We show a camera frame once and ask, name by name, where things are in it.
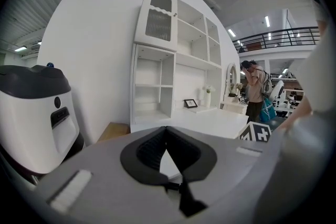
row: human arm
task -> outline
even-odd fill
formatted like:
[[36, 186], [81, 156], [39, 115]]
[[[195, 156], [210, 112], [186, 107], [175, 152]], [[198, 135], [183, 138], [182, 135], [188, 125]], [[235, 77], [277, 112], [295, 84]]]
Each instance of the human arm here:
[[277, 129], [287, 129], [290, 127], [297, 118], [308, 116], [311, 113], [311, 107], [306, 96], [302, 98], [301, 103], [294, 110], [291, 116], [289, 116]]
[[246, 68], [243, 68], [243, 72], [245, 73], [249, 85], [253, 86], [257, 83], [258, 77], [253, 77], [251, 73], [246, 70]]

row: white flower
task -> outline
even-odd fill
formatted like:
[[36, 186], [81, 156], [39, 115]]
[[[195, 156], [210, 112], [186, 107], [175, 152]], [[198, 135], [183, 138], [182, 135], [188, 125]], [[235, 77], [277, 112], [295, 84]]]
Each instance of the white flower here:
[[205, 90], [207, 93], [216, 91], [216, 89], [212, 85], [204, 85], [203, 90]]

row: white machine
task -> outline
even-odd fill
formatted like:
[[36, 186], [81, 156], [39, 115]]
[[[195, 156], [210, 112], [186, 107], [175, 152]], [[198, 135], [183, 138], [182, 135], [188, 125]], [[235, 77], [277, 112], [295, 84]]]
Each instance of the white machine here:
[[0, 152], [27, 181], [37, 184], [80, 151], [71, 88], [52, 67], [0, 67]]
[[279, 80], [278, 83], [273, 88], [271, 94], [269, 95], [268, 99], [273, 102], [275, 99], [277, 99], [283, 92], [284, 85], [283, 81]]

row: balcony railing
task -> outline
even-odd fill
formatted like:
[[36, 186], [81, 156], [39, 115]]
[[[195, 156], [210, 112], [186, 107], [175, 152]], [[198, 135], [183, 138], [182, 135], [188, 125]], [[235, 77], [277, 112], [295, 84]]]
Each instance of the balcony railing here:
[[233, 41], [238, 53], [274, 47], [316, 45], [320, 41], [318, 27], [300, 27], [262, 33]]

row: cabinet door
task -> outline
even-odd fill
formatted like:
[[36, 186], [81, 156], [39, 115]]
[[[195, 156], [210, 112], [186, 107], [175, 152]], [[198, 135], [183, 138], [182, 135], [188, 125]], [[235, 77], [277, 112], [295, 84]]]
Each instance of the cabinet door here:
[[134, 41], [177, 51], [177, 0], [143, 0]]

